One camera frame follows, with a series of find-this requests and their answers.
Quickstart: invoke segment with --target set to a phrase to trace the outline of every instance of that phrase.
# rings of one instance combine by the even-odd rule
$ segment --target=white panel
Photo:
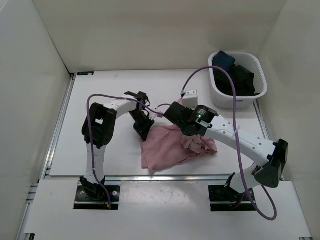
[[[292,182],[269,192],[275,221],[255,211],[210,212],[205,182],[122,182],[119,210],[73,209],[77,180],[42,180],[26,233],[35,240],[298,240],[310,237]],[[272,207],[261,187],[256,200],[268,216]]]
[[[0,10],[0,239],[17,234],[68,80],[32,1],[6,1]]]
[[[82,176],[86,173],[87,147],[81,133],[87,116],[87,98],[92,94],[122,96],[131,91],[146,93],[152,106],[172,103],[180,98],[181,89],[193,70],[144,70],[144,71],[96,71],[93,76],[77,76],[68,109],[63,122],[59,141],[54,153],[51,176]],[[199,72],[189,82],[187,89],[198,90],[198,103],[217,110],[227,120],[232,120],[232,111],[219,109],[211,101],[209,71]],[[92,103],[108,103],[112,99],[96,97]],[[157,124],[168,120],[156,118]],[[133,129],[134,121],[129,114],[116,120],[114,135],[106,147],[104,173],[106,175],[149,175],[141,167],[141,140]],[[255,109],[237,112],[237,124],[248,132],[263,137]],[[223,143],[216,142],[218,153],[214,157],[202,157],[157,175],[231,174],[239,171],[237,153]],[[247,168],[253,163],[243,157]]]
[[[261,101],[271,135],[289,142],[293,180],[313,236],[320,239],[320,1],[288,0],[259,55],[268,82]]]
[[[195,69],[217,50],[256,54],[285,0],[33,0],[66,66]]]

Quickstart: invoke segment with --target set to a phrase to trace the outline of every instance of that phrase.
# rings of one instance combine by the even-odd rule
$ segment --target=laundry basket
[[[248,69],[250,72],[254,73],[253,85],[256,93],[260,93],[256,96],[237,96],[236,97],[236,108],[237,109],[247,109],[253,102],[266,94],[268,90],[267,81],[260,65],[259,60],[252,54],[246,52],[235,52],[226,51],[226,54],[235,58],[235,65],[241,65]],[[215,52],[209,57],[209,66],[212,66],[213,58],[218,54]],[[216,86],[215,75],[212,68],[210,71],[210,94],[214,105],[221,109],[232,109],[233,108],[233,96],[226,95],[219,91]]]

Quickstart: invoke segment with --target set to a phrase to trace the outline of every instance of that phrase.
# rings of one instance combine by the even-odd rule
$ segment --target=crumpled cloth
[[[158,126],[152,128],[146,141],[141,143],[142,168],[154,174],[217,152],[213,139],[200,135],[185,136],[176,125]]]

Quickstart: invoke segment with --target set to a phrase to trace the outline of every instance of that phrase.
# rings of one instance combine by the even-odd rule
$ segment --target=white bin
[[[252,54],[246,52],[235,52],[226,51],[226,54],[235,58],[235,65],[241,65],[248,69],[250,72],[254,73],[253,85],[255,87],[255,92],[260,93],[256,96],[237,96],[236,97],[236,108],[237,109],[247,109],[253,104],[253,102],[266,94],[268,90],[267,81],[260,65],[259,60]],[[209,57],[209,66],[212,66],[212,60],[217,55],[215,52]],[[221,109],[232,109],[233,108],[233,96],[228,96],[221,91],[216,86],[215,76],[213,69],[210,71],[210,93],[211,99],[214,105]]]

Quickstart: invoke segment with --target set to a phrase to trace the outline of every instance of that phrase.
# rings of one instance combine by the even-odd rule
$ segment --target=pink towel
[[[141,143],[142,168],[155,171],[183,164],[195,157],[213,156],[218,152],[213,139],[185,136],[176,125],[152,128]]]

